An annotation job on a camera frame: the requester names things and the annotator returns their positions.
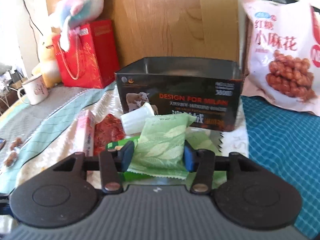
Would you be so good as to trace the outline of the dark green snack bar packet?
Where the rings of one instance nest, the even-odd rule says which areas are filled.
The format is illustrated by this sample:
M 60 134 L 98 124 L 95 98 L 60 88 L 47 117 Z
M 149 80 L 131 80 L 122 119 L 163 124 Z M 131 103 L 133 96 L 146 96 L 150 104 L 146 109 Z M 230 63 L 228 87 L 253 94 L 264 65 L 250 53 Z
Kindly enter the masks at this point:
M 128 141 L 132 141 L 134 142 L 135 146 L 137 145 L 138 139 L 140 136 L 135 136 L 135 137 L 131 137 L 131 138 L 127 138 L 127 139 L 123 139 L 120 141 L 116 141 L 116 142 L 109 142 L 108 145 L 106 146 L 106 149 L 121 149 Z M 134 172 L 130 172 L 130 171 L 126 171 L 122 174 L 123 180 L 126 182 L 129 181 L 141 181 L 141 180 L 147 180 L 147 179 L 151 179 L 152 176 L 148 176 L 147 174 L 141 174 L 141 173 L 134 173 Z

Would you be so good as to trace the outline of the light green leaf snack packet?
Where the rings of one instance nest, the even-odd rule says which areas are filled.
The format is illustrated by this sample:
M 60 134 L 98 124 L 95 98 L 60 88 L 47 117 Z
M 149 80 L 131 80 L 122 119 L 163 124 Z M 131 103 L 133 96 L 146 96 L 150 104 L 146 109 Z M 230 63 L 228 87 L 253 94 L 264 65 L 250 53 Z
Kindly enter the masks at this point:
M 153 177 L 185 179 L 188 175 L 183 164 L 186 130 L 195 120 L 187 113 L 147 118 L 129 171 Z

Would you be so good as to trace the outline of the red snack packet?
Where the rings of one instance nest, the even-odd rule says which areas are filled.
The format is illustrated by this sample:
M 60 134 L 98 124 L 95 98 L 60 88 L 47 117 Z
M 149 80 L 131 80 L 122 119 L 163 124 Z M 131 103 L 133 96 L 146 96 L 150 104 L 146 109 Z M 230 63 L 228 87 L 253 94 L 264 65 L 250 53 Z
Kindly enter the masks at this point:
M 110 142 L 120 141 L 125 138 L 121 120 L 108 114 L 103 121 L 96 124 L 94 133 L 94 152 L 98 155 Z

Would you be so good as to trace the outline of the pink striped snack packet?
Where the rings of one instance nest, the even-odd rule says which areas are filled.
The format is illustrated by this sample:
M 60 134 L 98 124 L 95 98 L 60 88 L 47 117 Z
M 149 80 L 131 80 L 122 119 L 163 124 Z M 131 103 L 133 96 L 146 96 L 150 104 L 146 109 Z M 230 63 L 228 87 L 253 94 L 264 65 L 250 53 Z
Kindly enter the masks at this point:
M 73 152 L 84 152 L 85 156 L 91 157 L 94 152 L 95 116 L 88 109 L 78 115 Z

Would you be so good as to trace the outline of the white plastic jelly cup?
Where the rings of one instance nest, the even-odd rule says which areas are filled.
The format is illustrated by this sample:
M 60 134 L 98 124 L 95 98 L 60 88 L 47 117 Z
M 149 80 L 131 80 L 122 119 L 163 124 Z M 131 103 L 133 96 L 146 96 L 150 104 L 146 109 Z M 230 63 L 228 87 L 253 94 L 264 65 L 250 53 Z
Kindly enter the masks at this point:
M 126 135 L 141 133 L 146 119 L 154 115 L 154 110 L 148 102 L 139 109 L 123 114 L 120 120 L 124 133 Z

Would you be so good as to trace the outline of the black printed storage box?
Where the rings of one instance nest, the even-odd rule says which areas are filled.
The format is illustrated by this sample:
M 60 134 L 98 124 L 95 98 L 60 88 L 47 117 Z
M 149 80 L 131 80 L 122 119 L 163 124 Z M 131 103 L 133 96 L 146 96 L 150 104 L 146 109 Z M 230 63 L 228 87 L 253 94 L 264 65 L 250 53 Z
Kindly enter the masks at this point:
M 237 62 L 198 57 L 145 57 L 115 73 L 124 113 L 148 102 L 158 115 L 188 113 L 192 126 L 235 129 L 242 72 Z

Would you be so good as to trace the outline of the blue checked mat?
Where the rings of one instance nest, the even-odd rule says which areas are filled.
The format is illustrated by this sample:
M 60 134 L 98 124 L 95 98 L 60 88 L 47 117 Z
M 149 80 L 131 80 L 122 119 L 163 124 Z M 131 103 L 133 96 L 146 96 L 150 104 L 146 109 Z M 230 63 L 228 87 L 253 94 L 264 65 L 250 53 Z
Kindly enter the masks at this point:
M 295 227 L 319 234 L 319 117 L 243 96 L 249 157 L 293 185 L 303 199 Z

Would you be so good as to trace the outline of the teal grey striped blanket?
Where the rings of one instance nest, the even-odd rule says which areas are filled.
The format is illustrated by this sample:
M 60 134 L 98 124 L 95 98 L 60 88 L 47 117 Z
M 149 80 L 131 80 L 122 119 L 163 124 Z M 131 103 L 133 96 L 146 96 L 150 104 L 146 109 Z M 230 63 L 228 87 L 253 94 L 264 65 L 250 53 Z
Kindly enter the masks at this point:
M 26 136 L 17 160 L 10 167 L 1 165 L 1 193 L 9 194 L 23 178 L 21 169 L 31 159 L 41 154 L 69 126 L 76 123 L 79 113 L 94 106 L 94 115 L 98 116 L 107 95 L 116 90 L 113 82 L 104 89 L 83 89 L 57 87 L 48 99 L 36 106 L 24 108 L 20 113 L 26 124 L 18 128 L 30 127 L 30 132 L 15 130 L 18 135 Z

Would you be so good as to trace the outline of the brown wrapped candies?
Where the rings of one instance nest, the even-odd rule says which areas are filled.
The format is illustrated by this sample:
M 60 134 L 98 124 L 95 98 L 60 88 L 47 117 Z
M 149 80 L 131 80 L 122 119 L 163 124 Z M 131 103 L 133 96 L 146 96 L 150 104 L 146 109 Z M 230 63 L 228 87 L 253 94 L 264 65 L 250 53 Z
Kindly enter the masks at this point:
M 20 147 L 22 146 L 22 144 L 23 140 L 21 137 L 16 137 L 16 139 L 11 142 L 7 157 L 3 162 L 5 167 L 11 167 L 12 165 L 14 165 L 15 161 L 18 158 L 18 154 L 20 152 Z

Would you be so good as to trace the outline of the red gift bag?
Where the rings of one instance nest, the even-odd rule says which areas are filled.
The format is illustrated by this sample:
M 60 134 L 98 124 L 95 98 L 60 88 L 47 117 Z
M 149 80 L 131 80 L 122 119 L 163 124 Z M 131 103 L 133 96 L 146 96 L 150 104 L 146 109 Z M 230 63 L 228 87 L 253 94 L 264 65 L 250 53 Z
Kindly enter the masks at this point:
M 111 20 L 84 24 L 69 36 L 69 51 L 60 44 L 60 35 L 52 37 L 62 83 L 66 87 L 105 88 L 120 70 Z

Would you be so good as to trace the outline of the white ceramic mug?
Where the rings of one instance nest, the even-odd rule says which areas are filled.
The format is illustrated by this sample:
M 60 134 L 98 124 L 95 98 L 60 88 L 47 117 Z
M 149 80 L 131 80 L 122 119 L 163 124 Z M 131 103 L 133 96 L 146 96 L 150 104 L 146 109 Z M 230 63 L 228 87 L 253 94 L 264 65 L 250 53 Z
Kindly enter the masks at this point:
M 24 91 L 27 101 L 21 96 L 21 91 Z M 44 84 L 44 79 L 42 74 L 32 76 L 27 81 L 22 83 L 22 87 L 17 90 L 17 96 L 23 103 L 30 105 L 37 105 L 49 96 L 48 89 Z

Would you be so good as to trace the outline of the black smartphone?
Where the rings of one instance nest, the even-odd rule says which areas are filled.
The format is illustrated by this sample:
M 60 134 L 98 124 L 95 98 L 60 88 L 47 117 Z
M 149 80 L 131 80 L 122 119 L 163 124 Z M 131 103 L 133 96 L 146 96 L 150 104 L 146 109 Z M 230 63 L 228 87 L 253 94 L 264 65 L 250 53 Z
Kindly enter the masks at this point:
M 6 140 L 5 139 L 2 139 L 0 138 L 0 151 L 2 150 L 2 148 L 5 146 L 6 144 Z

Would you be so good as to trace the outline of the yellow duck plush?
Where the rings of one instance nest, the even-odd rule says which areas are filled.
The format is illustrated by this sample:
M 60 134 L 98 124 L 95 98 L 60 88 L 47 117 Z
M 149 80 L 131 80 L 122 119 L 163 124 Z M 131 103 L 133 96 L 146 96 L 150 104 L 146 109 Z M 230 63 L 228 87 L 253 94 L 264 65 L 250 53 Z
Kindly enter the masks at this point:
M 31 71 L 32 76 L 42 75 L 47 88 L 53 88 L 62 82 L 52 42 L 54 36 L 53 32 L 44 36 L 39 49 L 40 62 Z

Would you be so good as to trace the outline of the pink fried twist snack bag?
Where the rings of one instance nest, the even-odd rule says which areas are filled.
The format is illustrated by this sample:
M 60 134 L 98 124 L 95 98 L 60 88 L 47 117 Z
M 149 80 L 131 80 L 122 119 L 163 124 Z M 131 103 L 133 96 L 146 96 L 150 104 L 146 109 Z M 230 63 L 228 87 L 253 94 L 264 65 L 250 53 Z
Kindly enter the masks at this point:
M 319 22 L 305 2 L 243 0 L 252 25 L 244 96 L 319 115 Z

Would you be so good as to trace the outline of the pastel plush toy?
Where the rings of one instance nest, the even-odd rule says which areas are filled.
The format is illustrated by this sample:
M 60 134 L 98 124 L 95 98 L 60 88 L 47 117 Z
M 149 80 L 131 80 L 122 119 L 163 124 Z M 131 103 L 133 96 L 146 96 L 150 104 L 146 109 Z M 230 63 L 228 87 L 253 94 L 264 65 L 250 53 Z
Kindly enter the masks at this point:
M 97 19 L 103 12 L 104 0 L 61 0 L 57 2 L 55 11 L 49 15 L 49 23 L 59 28 L 60 47 L 69 51 L 71 31 L 85 23 Z

